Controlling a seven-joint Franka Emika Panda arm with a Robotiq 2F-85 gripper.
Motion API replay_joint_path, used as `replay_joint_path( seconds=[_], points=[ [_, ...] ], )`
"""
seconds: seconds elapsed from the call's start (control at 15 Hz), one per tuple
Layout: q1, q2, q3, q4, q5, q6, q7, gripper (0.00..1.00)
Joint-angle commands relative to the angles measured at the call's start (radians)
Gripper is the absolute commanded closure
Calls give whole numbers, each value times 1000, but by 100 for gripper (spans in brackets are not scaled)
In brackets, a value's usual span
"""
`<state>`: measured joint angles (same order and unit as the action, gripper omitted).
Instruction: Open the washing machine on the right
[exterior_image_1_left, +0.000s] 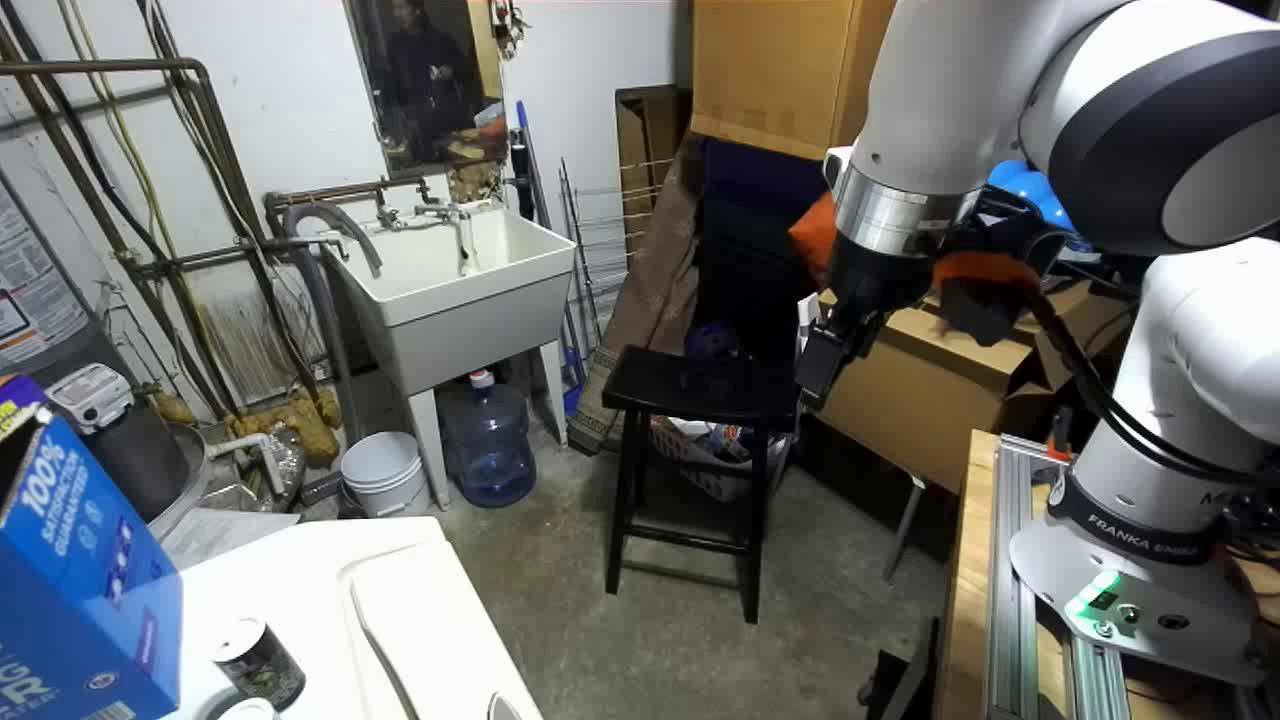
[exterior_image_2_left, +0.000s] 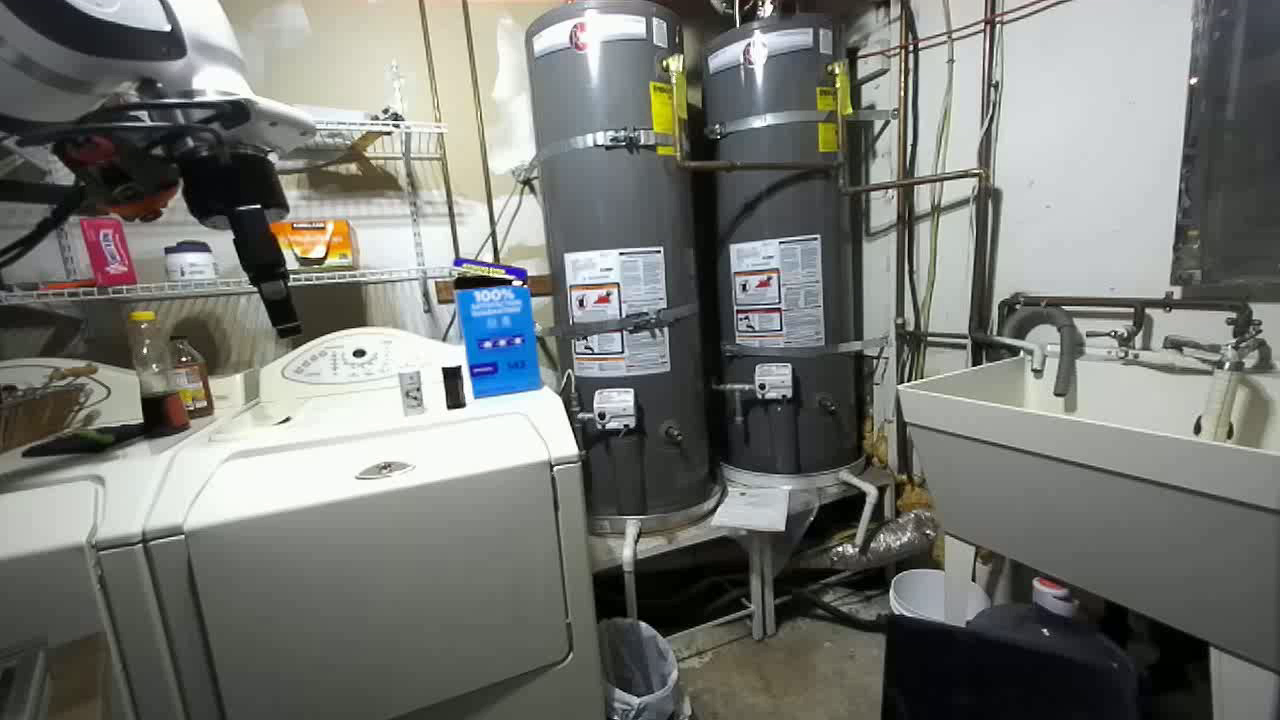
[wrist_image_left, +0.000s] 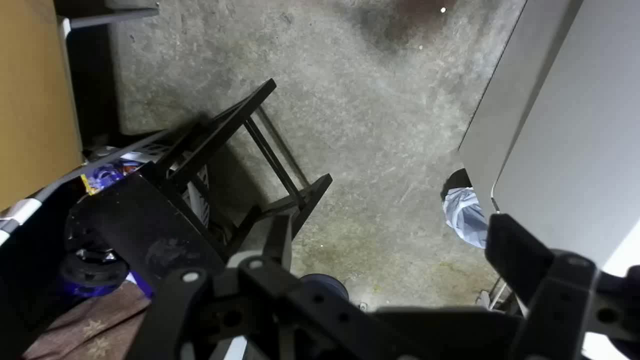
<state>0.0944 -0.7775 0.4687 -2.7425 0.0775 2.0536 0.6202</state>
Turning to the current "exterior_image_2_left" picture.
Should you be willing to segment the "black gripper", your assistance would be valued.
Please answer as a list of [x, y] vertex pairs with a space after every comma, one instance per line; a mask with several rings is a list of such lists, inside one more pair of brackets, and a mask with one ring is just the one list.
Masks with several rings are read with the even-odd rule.
[[278, 338], [296, 335], [298, 316], [289, 286], [289, 259], [271, 237], [289, 199], [271, 161], [249, 152], [189, 156], [178, 177], [189, 212], [206, 227], [233, 231], [235, 259], [257, 286], [271, 330]]

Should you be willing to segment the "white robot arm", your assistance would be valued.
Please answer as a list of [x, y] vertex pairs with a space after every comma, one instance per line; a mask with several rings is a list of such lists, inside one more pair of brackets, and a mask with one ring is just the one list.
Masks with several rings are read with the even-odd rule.
[[233, 237], [240, 273], [278, 338], [298, 330], [275, 161], [315, 120], [249, 79], [220, 0], [0, 0], [0, 136], [12, 156], [48, 152], [67, 182], [2, 259], [25, 259], [75, 212], [161, 221], [172, 199]]

